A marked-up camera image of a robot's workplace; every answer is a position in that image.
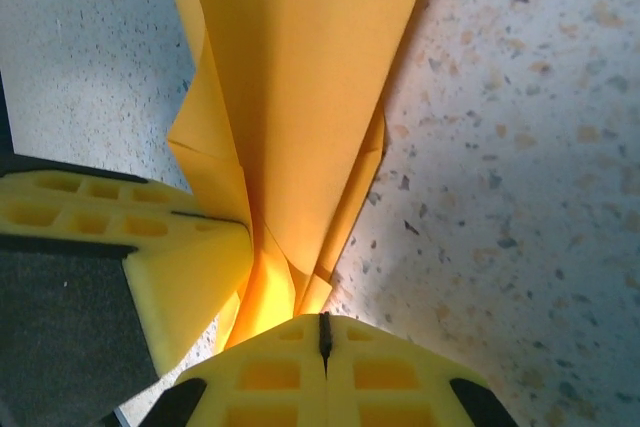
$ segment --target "speckled floor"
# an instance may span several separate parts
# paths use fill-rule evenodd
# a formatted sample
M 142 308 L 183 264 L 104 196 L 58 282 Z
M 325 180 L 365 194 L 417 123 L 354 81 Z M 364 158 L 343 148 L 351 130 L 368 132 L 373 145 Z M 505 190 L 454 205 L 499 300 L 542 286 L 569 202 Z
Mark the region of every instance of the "speckled floor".
M 172 0 L 0 13 L 18 152 L 185 187 Z M 521 426 L 637 425 L 639 32 L 640 0 L 418 0 L 331 310 L 477 368 Z

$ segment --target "yellow paper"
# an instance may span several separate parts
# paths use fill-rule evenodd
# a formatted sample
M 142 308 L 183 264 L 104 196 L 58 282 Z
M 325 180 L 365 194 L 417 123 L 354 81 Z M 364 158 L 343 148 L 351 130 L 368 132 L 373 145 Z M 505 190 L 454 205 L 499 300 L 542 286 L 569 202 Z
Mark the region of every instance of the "yellow paper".
M 210 215 L 261 233 L 224 309 L 229 344 L 326 296 L 380 161 L 372 116 L 414 1 L 176 0 L 197 70 L 171 148 Z

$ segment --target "yellow plastic piece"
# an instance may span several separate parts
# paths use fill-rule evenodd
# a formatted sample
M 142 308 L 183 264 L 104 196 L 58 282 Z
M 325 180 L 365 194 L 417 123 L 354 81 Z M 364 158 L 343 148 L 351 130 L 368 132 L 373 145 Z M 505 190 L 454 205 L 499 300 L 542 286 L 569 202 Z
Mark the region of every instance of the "yellow plastic piece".
M 273 239 L 254 239 L 256 272 L 219 339 L 321 303 L 307 288 L 317 268 L 328 280 L 378 166 L 373 113 L 414 1 L 176 0 L 196 74 L 171 148 L 208 214 Z M 263 311 L 275 317 L 256 322 Z
M 0 232 L 137 247 L 123 266 L 159 375 L 184 357 L 252 264 L 244 225 L 198 215 L 192 195 L 159 182 L 62 171 L 0 178 Z
M 473 427 L 449 381 L 472 370 L 332 317 L 325 377 L 318 315 L 302 315 L 184 372 L 207 389 L 188 427 Z

